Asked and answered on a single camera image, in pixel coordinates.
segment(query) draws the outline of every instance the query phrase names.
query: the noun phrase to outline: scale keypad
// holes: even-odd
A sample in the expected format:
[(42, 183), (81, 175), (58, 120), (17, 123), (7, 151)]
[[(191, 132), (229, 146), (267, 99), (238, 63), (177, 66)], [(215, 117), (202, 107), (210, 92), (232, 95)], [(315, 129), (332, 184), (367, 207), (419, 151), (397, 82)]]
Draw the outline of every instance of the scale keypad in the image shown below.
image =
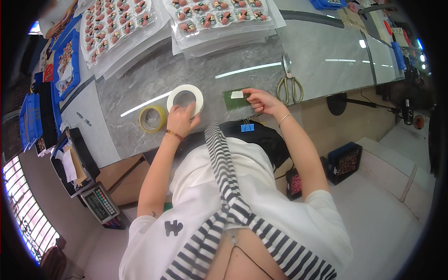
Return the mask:
[(98, 199), (101, 201), (101, 203), (103, 204), (103, 206), (107, 209), (107, 211), (109, 212), (109, 214), (111, 216), (113, 216), (116, 211), (113, 209), (112, 205), (110, 205), (108, 199), (104, 196), (103, 192), (101, 191), (100, 188), (95, 190), (95, 194), (98, 197)]

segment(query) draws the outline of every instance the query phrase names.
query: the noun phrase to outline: masking tape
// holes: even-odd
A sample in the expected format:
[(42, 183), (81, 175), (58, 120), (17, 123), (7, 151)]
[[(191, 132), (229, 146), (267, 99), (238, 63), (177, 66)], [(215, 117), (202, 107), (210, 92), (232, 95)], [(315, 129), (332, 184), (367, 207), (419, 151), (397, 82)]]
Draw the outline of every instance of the masking tape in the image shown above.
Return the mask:
[[(146, 121), (146, 116), (151, 110), (155, 110), (160, 116), (160, 123), (155, 129)], [(148, 133), (159, 131), (162, 128), (162, 126), (165, 125), (166, 122), (167, 122), (167, 114), (165, 112), (165, 108), (158, 105), (145, 107), (140, 112), (140, 116), (138, 117), (138, 123), (140, 124), (140, 127)]]
[(176, 95), (182, 91), (189, 91), (192, 94), (194, 94), (196, 98), (196, 108), (193, 113), (191, 113), (191, 117), (193, 118), (195, 115), (200, 113), (202, 109), (204, 109), (204, 97), (202, 96), (202, 92), (193, 85), (182, 85), (175, 88), (170, 95), (168, 96), (167, 100), (167, 109), (168, 112), (171, 111), (171, 107), (173, 106), (173, 101)]

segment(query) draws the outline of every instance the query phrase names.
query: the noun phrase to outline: weighing scale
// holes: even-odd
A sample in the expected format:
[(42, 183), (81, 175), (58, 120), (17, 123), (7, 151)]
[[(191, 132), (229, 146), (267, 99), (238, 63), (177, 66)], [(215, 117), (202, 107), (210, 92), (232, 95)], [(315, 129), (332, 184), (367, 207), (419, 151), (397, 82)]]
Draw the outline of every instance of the weighing scale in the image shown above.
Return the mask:
[(108, 191), (101, 182), (97, 182), (91, 189), (82, 193), (81, 197), (96, 219), (102, 224), (120, 213), (120, 209), (110, 198)]

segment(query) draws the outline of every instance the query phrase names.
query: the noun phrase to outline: yellow tape roll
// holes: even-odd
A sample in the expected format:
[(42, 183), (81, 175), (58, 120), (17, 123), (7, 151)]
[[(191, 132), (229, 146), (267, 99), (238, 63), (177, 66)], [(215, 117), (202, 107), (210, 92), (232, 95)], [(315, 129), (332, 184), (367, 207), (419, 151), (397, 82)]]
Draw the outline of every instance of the yellow tape roll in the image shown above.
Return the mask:
[[(148, 124), (148, 122), (146, 121), (146, 117), (148, 116), (151, 110), (155, 110), (160, 116), (160, 123), (156, 128)], [(140, 112), (140, 116), (138, 117), (138, 123), (140, 124), (140, 127), (148, 133), (159, 131), (162, 128), (162, 126), (165, 125), (166, 122), (167, 122), (167, 115), (165, 109), (158, 105), (145, 107)]]

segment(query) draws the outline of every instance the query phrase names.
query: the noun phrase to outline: blue binder clip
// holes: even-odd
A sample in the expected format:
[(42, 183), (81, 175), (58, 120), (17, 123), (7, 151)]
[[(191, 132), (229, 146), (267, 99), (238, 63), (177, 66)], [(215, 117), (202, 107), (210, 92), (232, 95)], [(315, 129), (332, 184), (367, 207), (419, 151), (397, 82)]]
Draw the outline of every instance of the blue binder clip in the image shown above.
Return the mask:
[(250, 124), (249, 121), (250, 121), (249, 117), (245, 117), (243, 119), (244, 124), (241, 125), (241, 132), (248, 132), (255, 130), (254, 124)]

